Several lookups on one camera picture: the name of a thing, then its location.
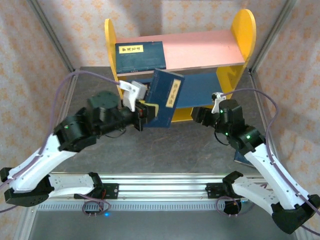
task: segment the cable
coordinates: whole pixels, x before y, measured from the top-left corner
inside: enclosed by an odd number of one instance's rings
[[[12,209],[15,209],[16,207],[18,207],[18,205],[14,205],[14,206],[8,207],[7,209],[0,210],[0,214],[3,214],[3,213],[8,212]]]
[[[93,198],[93,197],[90,197],[90,196],[87,196],[87,195],[83,195],[83,194],[79,194],[79,196],[85,198],[85,199],[89,199],[90,201],[85,201],[83,206],[82,206],[82,212],[83,214],[87,215],[87,216],[91,216],[91,213],[87,213],[85,211],[85,207],[88,203],[95,203],[99,206],[100,208],[100,211],[98,213],[94,213],[95,216],[98,216],[98,215],[102,215],[102,214],[105,214],[110,208],[111,208],[111,204],[103,199],[98,199],[98,198]]]
[[[263,187],[264,189],[266,189],[268,186],[268,184],[262,184],[260,185],[260,187]],[[231,215],[231,214],[226,214],[225,212],[221,212],[219,209],[218,209],[218,202],[219,200],[222,200],[222,199],[229,199],[229,200],[232,200],[233,202],[236,203],[237,207],[238,207],[238,214],[234,214],[234,215]],[[237,217],[237,216],[240,216],[240,215],[244,215],[246,213],[248,213],[251,209],[253,209],[255,207],[256,204],[252,203],[252,205],[244,212],[241,212],[240,213],[240,208],[239,208],[239,204],[238,202],[233,198],[233,197],[230,197],[230,196],[221,196],[219,197],[216,202],[215,202],[215,208],[216,210],[218,211],[218,213],[220,213],[221,215],[224,215],[224,216],[229,216],[229,217]]]
[[[121,133],[120,133],[118,136],[109,136],[109,135],[107,135],[107,134],[105,134],[105,136],[108,137],[108,138],[111,138],[111,139],[117,139],[117,138],[119,138],[120,136],[122,136],[123,134],[125,134],[126,131],[127,131],[127,129],[124,128],[123,130],[120,130]]]
[[[60,85],[58,86],[56,92],[55,92],[55,97],[54,97],[54,100],[53,100],[53,104],[52,104],[52,107],[51,107],[51,113],[50,113],[50,123],[49,123],[49,128],[48,128],[48,132],[45,136],[45,139],[37,153],[37,155],[23,168],[21,169],[20,171],[18,171],[17,173],[15,173],[12,178],[9,178],[7,179],[5,182],[3,182],[1,185],[0,185],[0,190],[3,189],[5,187],[5,185],[9,184],[13,179],[16,179],[17,177],[19,177],[21,174],[23,174],[25,171],[27,171],[29,168],[31,168],[32,165],[34,165],[39,158],[42,157],[42,153],[46,147],[46,144],[47,144],[47,141],[48,141],[48,138],[50,136],[50,134],[52,133],[52,130],[53,130],[53,126],[54,126],[54,120],[55,120],[55,108],[56,108],[56,104],[57,104],[57,100],[58,100],[58,96],[59,96],[59,93],[60,91],[62,90],[63,86],[68,82],[68,80],[75,76],[75,75],[78,75],[78,74],[88,74],[88,75],[92,75],[92,76],[95,76],[97,78],[100,78],[102,80],[105,80],[107,82],[110,82],[110,83],[113,83],[115,85],[120,85],[119,82],[117,81],[114,81],[108,77],[105,77],[105,76],[102,76],[102,75],[99,75],[97,73],[94,73],[94,72],[90,72],[90,71],[86,71],[86,70],[76,70],[76,71],[73,71],[73,72],[70,72],[64,79],[63,81],[60,83]],[[3,211],[9,211],[13,208],[9,207]]]
[[[270,123],[268,124],[266,131],[265,131],[265,145],[266,145],[266,151],[268,153],[268,156],[270,158],[271,164],[274,166],[274,168],[276,169],[276,171],[279,173],[279,175],[283,178],[283,180],[289,185],[289,187],[291,187],[291,189],[295,192],[295,194],[297,194],[305,203],[307,203],[319,216],[320,216],[320,211],[311,204],[311,202],[306,199],[299,191],[298,189],[296,189],[296,187],[289,181],[289,179],[285,176],[285,174],[281,171],[281,169],[279,168],[279,166],[277,166],[277,164],[275,163],[275,160],[273,158],[273,155],[271,153],[271,148],[270,148],[270,144],[269,144],[269,138],[270,138],[270,129],[271,129],[271,125],[274,123],[274,121],[276,120],[277,116],[279,115],[279,107],[278,104],[266,93],[264,93],[261,90],[258,89],[254,89],[254,88],[242,88],[242,89],[237,89],[234,91],[230,91],[227,93],[224,93],[221,95],[221,97],[233,94],[233,93],[237,93],[237,92],[243,92],[243,91],[253,91],[253,92],[257,92],[260,93],[262,95],[264,95],[267,99],[269,99],[272,104],[275,107],[275,114],[273,116],[273,118],[271,119]]]
[[[225,145],[225,146],[229,146],[230,145],[229,143],[227,144],[227,143],[224,143],[224,142],[220,141],[220,139],[217,136],[216,129],[214,129],[214,137],[220,144]]]
[[[217,136],[216,129],[217,129],[219,123],[220,123],[220,117],[218,117],[218,119],[215,121],[214,126],[213,126],[214,127],[214,137],[220,144],[225,145],[225,146],[229,146],[230,145],[229,143],[223,143],[222,141],[220,141],[220,139]]]
[[[232,201],[236,204],[236,206],[237,206],[237,208],[238,208],[238,213],[240,212],[239,204],[237,203],[237,201],[236,201],[234,198],[232,198],[232,197],[230,197],[230,196],[221,196],[221,197],[219,197],[219,198],[216,200],[216,202],[215,202],[215,208],[216,208],[217,212],[218,212],[219,214],[221,214],[221,215],[224,215],[224,216],[237,217],[238,214],[234,214],[234,215],[232,215],[232,214],[226,214],[225,212],[222,212],[222,211],[219,210],[219,208],[218,208],[218,202],[219,202],[220,200],[222,200],[222,199],[232,200]]]
[[[311,230],[310,228],[308,228],[308,227],[306,227],[306,226],[303,226],[303,225],[302,225],[301,227],[302,227],[303,229],[309,231],[310,233],[316,235],[316,236],[320,236],[320,233],[318,233],[318,232],[316,232],[316,231],[313,231],[313,230]]]
[[[107,194],[106,189],[103,189],[102,197],[101,197],[102,200],[105,199],[106,194]]]

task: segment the book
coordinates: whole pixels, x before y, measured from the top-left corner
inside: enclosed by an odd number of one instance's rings
[[[154,70],[152,81],[146,92],[145,102],[158,104],[159,111],[151,122],[143,125],[144,127],[170,127],[184,81],[183,75],[160,69]]]
[[[162,41],[116,43],[115,67],[117,74],[166,69]]]
[[[251,162],[249,162],[239,151],[235,151],[234,154],[234,161],[236,163],[244,164],[250,167],[255,167]]]

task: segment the gray tabletop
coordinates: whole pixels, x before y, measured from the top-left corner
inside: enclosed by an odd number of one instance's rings
[[[29,240],[296,240],[259,207],[239,217],[217,211],[40,211]]]
[[[109,67],[81,69],[113,78]],[[251,87],[249,76],[244,73],[237,89]],[[68,114],[75,114],[86,105],[87,98],[103,90],[117,93],[115,85],[96,77],[80,75]],[[246,123],[264,132],[254,93],[239,92],[232,98],[242,106]],[[192,121],[172,123],[168,129],[146,128],[142,132],[129,126],[119,138],[101,137],[97,144],[60,164],[55,171],[228,174],[237,170],[244,174],[257,173],[253,167],[234,162],[235,150],[218,143],[213,133],[213,128]]]

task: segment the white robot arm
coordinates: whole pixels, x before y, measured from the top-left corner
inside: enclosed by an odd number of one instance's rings
[[[54,129],[40,156],[37,156],[37,150],[16,168],[0,170],[1,180],[9,182],[10,187],[4,194],[6,202],[31,207],[50,197],[61,195],[100,196],[103,187],[97,173],[65,176],[50,172],[64,160],[95,144],[101,135],[132,124],[142,131],[143,124],[157,115],[156,106],[136,101],[145,94],[145,89],[141,91],[142,86],[139,83],[125,83],[122,88],[131,93],[124,94],[125,107],[117,108],[118,100],[112,93],[99,93],[98,96],[88,99],[87,108],[80,109],[74,116],[68,116]],[[223,133],[230,145],[257,168],[273,189],[266,190],[235,171],[227,175],[221,183],[224,194],[232,198],[245,197],[251,200],[267,211],[280,229],[288,234],[293,233],[315,214],[301,196],[317,209],[320,207],[320,197],[316,194],[309,195],[273,153],[273,161],[270,160],[265,137],[256,128],[245,124],[242,108],[235,100],[227,100],[221,95],[222,93],[215,95],[213,109],[195,107],[191,114],[193,120]],[[38,157],[36,163],[18,177],[14,177],[35,157]],[[299,194],[284,181],[274,165],[281,169],[290,183],[298,189]]]
[[[293,233],[318,212],[320,197],[309,195],[272,151],[268,153],[265,137],[255,127],[245,124],[242,108],[236,100],[226,99],[225,94],[220,92],[214,93],[212,100],[212,109],[193,108],[192,119],[204,126],[213,127],[215,133],[224,134],[231,147],[256,167],[273,190],[254,184],[242,173],[235,171],[223,179],[225,195],[251,200],[267,211],[280,229],[288,234]],[[215,195],[215,189],[208,190],[211,195]]]

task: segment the patterned wall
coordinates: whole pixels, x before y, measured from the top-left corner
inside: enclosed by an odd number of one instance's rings
[[[272,128],[281,160],[309,193],[320,195],[320,4],[296,3],[259,67],[263,91],[279,104]],[[275,109],[263,103],[273,115]],[[320,217],[309,224],[320,232]]]
[[[109,66],[104,22],[118,37],[229,29],[236,13],[250,9],[261,49],[286,0],[38,0],[73,67]]]
[[[40,146],[54,92],[68,72],[27,1],[0,1],[0,35],[1,169]],[[0,192],[0,209],[10,206],[4,202]],[[13,239],[21,210],[0,214],[0,239]]]

